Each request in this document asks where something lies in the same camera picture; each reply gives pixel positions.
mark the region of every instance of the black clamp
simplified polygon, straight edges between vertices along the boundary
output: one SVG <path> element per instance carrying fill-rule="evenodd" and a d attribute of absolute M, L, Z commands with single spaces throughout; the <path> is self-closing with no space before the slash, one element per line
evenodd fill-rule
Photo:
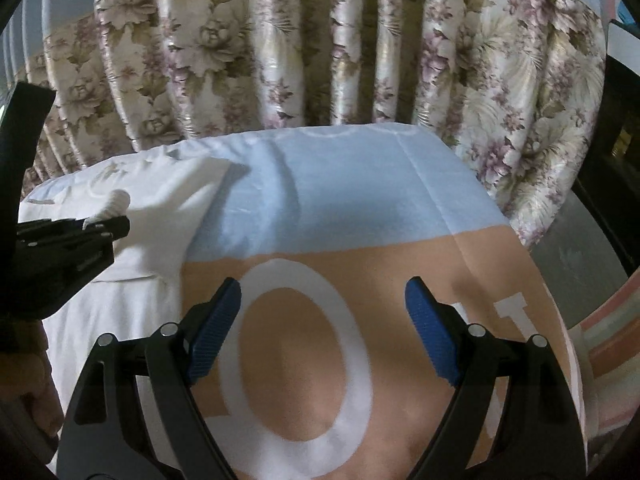
<path fill-rule="evenodd" d="M 129 233 L 129 219 L 82 228 L 84 220 L 49 219 L 17 225 L 15 251 L 2 274 L 2 313 L 45 319 L 113 263 L 113 242 Z"/>
<path fill-rule="evenodd" d="M 227 278 L 180 324 L 119 342 L 101 335 L 82 370 L 63 427 L 61 480 L 233 480 L 236 478 L 191 396 L 206 376 L 240 307 L 240 286 Z M 438 374 L 456 387 L 447 413 L 409 478 L 583 479 L 582 433 L 569 387 L 546 338 L 495 338 L 466 325 L 438 303 L 420 278 L 406 304 Z M 162 423 L 180 464 L 159 462 L 140 408 L 135 375 L 148 376 Z M 467 468 L 486 418 L 496 377 L 510 377 L 504 415 L 489 459 Z"/>

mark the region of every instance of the curtain fold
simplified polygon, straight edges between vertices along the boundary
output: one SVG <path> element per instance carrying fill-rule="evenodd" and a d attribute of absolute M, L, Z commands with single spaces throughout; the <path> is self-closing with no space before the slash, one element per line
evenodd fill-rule
<path fill-rule="evenodd" d="M 331 0 L 331 124 L 358 121 L 363 0 Z"/>
<path fill-rule="evenodd" d="M 395 121 L 402 54 L 402 0 L 378 0 L 372 122 Z"/>
<path fill-rule="evenodd" d="M 262 127 L 303 126 L 300 0 L 250 1 Z"/>
<path fill-rule="evenodd" d="M 527 246 L 590 143 L 599 0 L 24 0 L 0 91 L 58 92 L 25 191 L 180 139 L 302 124 L 432 128 Z"/>

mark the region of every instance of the person's hand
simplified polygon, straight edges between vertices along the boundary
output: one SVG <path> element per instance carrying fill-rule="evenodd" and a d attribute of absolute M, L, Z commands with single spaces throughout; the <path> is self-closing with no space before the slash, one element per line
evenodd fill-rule
<path fill-rule="evenodd" d="M 64 415 L 47 358 L 49 341 L 40 321 L 12 322 L 17 352 L 0 352 L 0 401 L 24 397 L 36 425 L 49 436 L 62 427 Z"/>

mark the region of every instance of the bed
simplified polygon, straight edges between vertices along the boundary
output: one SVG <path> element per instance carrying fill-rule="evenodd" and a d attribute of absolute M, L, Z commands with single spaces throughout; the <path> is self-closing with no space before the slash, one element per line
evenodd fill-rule
<path fill-rule="evenodd" d="M 572 343 L 535 264 L 473 173 L 429 130 L 380 124 L 186 140 L 47 182 L 28 201 L 46 203 L 113 161 L 160 152 L 231 161 L 186 252 L 182 302 L 158 314 L 159 300 L 140 305 L 127 292 L 136 280 L 121 276 L 116 301 L 105 306 L 83 291 L 45 320 L 63 406 L 101 333 L 146 336 L 232 276 L 253 299 L 194 396 L 239 477 L 402 478 L 453 391 L 404 310 L 404 284 L 419 275 L 439 301 L 497 336 L 543 333 L 584 423 Z M 497 431 L 505 392 L 498 381 L 476 461 Z M 157 421 L 151 426 L 171 463 Z"/>

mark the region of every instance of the pink stripe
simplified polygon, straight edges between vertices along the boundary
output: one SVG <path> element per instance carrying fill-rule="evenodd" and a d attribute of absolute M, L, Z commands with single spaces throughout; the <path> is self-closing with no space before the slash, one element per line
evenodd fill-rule
<path fill-rule="evenodd" d="M 640 269 L 636 270 L 622 288 L 611 296 L 605 304 L 580 323 L 582 330 L 585 331 L 597 325 L 621 304 L 625 303 L 638 288 L 640 288 Z"/>
<path fill-rule="evenodd" d="M 604 11 L 607 13 L 609 19 L 616 17 L 616 0 L 604 0 Z"/>
<path fill-rule="evenodd" d="M 599 430 L 604 430 L 605 428 L 609 428 L 611 426 L 615 426 L 620 422 L 629 422 L 633 418 L 636 413 L 636 408 L 632 408 L 631 410 L 627 410 L 624 413 L 619 413 L 616 416 L 612 416 L 611 418 L 607 418 L 606 420 L 600 421 Z"/>
<path fill-rule="evenodd" d="M 593 377 L 615 370 L 640 353 L 640 318 L 633 320 L 613 337 L 589 352 Z"/>

